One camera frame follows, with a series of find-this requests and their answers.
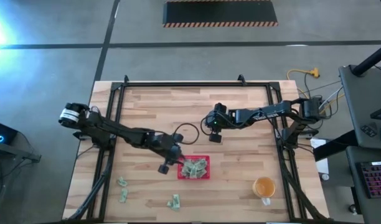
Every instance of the crumpled dollar bill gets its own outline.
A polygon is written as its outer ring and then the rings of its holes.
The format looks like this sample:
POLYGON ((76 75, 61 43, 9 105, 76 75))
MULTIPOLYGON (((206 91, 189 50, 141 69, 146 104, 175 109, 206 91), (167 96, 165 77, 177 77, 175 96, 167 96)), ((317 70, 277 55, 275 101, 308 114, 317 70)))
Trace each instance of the crumpled dollar bill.
POLYGON ((121 189, 121 197, 119 199, 119 202, 120 203, 126 203, 127 195, 128 195, 128 190, 127 189, 121 189))
POLYGON ((194 162, 186 159, 181 170, 181 175, 190 179, 201 178, 204 174, 207 173, 205 169, 206 167, 207 161, 205 159, 198 159, 194 162))
POLYGON ((167 206, 173 209, 174 211, 179 211, 179 208, 181 207, 179 203, 179 195, 178 194, 172 195, 172 201, 168 201, 167 206))
POLYGON ((117 183, 118 185, 122 187, 127 187, 127 181, 125 181, 123 177, 119 177, 119 179, 117 180, 117 183))

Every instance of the computer keyboard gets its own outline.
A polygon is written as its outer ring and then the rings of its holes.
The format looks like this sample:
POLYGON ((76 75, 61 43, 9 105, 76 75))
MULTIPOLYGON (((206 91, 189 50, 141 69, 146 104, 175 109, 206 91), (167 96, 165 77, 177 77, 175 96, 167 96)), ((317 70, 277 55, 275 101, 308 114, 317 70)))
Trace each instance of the computer keyboard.
POLYGON ((381 198, 381 162, 359 162, 357 168, 368 198, 381 198))

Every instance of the red basket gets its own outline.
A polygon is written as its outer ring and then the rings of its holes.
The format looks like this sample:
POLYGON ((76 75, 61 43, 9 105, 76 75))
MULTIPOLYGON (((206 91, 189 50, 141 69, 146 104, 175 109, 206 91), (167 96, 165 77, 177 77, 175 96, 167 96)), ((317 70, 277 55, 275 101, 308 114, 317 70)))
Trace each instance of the red basket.
POLYGON ((207 166, 205 167, 205 170, 207 171, 206 174, 204 174, 201 178, 197 179, 189 179, 184 177, 181 174, 182 167, 184 165, 178 164, 178 170, 177 170, 177 177, 178 179, 185 179, 185 180, 201 180, 201 179, 210 179, 210 156, 185 156, 185 159, 190 159, 192 161, 198 160, 198 159, 205 159, 207 161, 207 166))

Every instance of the dollar bill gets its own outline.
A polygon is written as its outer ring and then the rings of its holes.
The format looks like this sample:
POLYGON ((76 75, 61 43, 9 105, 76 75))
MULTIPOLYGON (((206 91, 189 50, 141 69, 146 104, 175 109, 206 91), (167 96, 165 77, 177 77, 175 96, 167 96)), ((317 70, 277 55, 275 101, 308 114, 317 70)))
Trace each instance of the dollar bill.
POLYGON ((167 207, 171 208, 174 211, 178 211, 179 208, 181 207, 179 203, 179 195, 175 194, 172 196, 172 201, 167 202, 167 207))
POLYGON ((121 197, 120 197, 119 202, 120 203, 126 203, 127 195, 128 195, 128 190, 127 189, 121 189, 121 197))
POLYGON ((197 178, 197 169, 196 166, 192 167, 190 170, 189 178, 196 179, 197 178))
POLYGON ((199 159, 194 165, 196 166, 196 170, 199 171, 207 167, 207 161, 205 159, 199 159))
POLYGON ((186 159, 181 170, 181 175, 191 179, 201 178, 207 173, 205 170, 206 167, 207 161, 205 159, 198 159, 196 161, 186 159))
POLYGON ((197 177, 197 178, 201 178, 201 177, 203 177, 204 174, 206 174, 206 173, 207 173, 207 171, 206 171, 205 169, 199 170, 199 171, 196 172, 196 177, 197 177))
POLYGON ((118 183, 118 185, 120 185, 120 186, 122 186, 122 187, 126 187, 126 186, 127 186, 127 181, 125 181, 123 177, 120 177, 120 178, 117 180, 117 183, 118 183))

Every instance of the clear cup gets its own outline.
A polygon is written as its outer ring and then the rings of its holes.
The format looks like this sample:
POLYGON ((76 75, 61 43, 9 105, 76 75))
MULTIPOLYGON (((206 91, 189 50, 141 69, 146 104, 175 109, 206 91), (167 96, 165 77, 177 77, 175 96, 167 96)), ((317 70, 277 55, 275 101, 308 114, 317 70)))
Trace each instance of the clear cup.
POLYGON ((253 192, 260 197, 264 205, 270 205, 271 199, 275 194, 275 182, 269 177, 260 177, 253 183, 253 192))

